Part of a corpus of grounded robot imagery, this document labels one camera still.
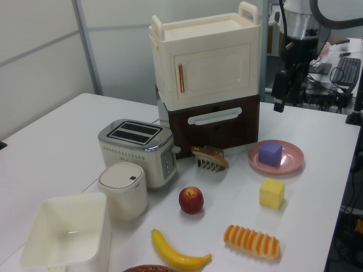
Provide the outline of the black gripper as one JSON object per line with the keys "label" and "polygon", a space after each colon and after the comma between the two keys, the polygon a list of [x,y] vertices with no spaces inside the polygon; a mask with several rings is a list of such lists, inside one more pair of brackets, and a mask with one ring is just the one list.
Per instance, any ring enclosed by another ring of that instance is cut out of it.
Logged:
{"label": "black gripper", "polygon": [[310,62],[316,57],[318,39],[300,40],[284,36],[283,70],[277,71],[271,95],[274,111],[282,113],[290,91],[290,74],[293,74],[293,93],[298,94],[309,72]]}

